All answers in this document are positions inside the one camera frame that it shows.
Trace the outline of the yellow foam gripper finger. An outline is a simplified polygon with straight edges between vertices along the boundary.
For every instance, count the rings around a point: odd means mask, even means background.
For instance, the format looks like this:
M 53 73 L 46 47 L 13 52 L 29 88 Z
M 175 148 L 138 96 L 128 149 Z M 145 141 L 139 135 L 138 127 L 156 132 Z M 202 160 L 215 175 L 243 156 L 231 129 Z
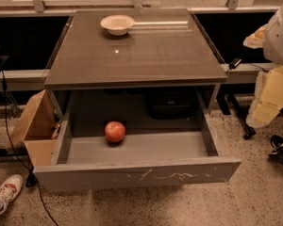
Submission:
M 283 108 L 283 66 L 259 72 L 246 123 L 253 128 L 268 125 Z
M 251 49 L 262 48 L 265 42 L 267 26 L 267 24 L 261 26 L 254 33 L 246 37 L 243 41 L 243 45 Z

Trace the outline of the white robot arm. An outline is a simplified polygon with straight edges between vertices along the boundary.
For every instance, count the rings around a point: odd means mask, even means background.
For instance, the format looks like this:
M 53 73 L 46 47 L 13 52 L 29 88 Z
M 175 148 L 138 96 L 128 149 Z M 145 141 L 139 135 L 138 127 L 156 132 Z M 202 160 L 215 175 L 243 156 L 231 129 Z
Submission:
M 246 37 L 243 45 L 262 48 L 267 60 L 275 67 L 267 73 L 260 72 L 246 123 L 254 128 L 268 125 L 283 108 L 283 5 L 270 21 Z

